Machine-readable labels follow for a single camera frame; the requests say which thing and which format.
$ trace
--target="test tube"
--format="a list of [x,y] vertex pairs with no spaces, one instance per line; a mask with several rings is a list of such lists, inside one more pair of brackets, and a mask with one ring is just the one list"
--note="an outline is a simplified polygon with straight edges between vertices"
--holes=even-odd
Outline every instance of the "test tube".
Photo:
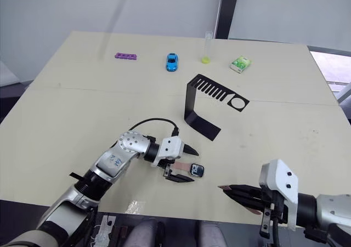
[[211,41],[213,38],[213,32],[206,32],[205,33],[205,48],[203,50],[203,57],[201,58],[201,62],[203,64],[208,64],[211,59]]

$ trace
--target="small green package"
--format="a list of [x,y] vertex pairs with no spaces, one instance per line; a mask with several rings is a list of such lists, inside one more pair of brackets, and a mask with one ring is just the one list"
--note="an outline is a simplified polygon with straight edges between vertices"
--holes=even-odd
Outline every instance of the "small green package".
[[238,59],[230,64],[230,68],[238,73],[242,73],[246,68],[248,68],[250,64],[251,61],[241,55]]

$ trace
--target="circular hole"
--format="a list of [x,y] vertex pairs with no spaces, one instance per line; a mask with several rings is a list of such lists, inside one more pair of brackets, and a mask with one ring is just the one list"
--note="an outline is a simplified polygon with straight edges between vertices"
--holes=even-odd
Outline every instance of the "circular hole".
[[243,101],[243,99],[240,99],[237,97],[233,98],[230,102],[231,102],[231,105],[237,109],[241,109],[245,106],[245,102]]

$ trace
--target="black comb-shaped bracket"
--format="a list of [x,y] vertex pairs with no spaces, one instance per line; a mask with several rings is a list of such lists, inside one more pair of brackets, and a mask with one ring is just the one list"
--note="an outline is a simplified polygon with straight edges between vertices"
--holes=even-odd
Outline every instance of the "black comb-shaped bracket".
[[[238,110],[239,112],[241,112],[249,103],[246,98],[237,94],[233,90],[230,90],[229,88],[224,87],[221,84],[207,78],[206,76],[203,76],[202,74],[195,76],[186,86],[184,120],[193,129],[211,141],[216,138],[220,132],[220,128],[198,116],[194,111],[196,90],[200,90],[205,94],[216,98],[220,102],[222,102],[228,95],[233,95],[233,97],[228,101],[227,105],[231,108],[234,108],[235,110]],[[232,101],[237,99],[242,100],[244,102],[244,106],[235,107]]]

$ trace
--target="purple lego brick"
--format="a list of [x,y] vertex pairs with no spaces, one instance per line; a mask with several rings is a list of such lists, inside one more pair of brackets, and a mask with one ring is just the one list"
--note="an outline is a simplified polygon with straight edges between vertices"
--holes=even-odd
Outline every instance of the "purple lego brick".
[[136,54],[117,53],[117,54],[115,54],[115,58],[136,60],[137,59],[137,55]]

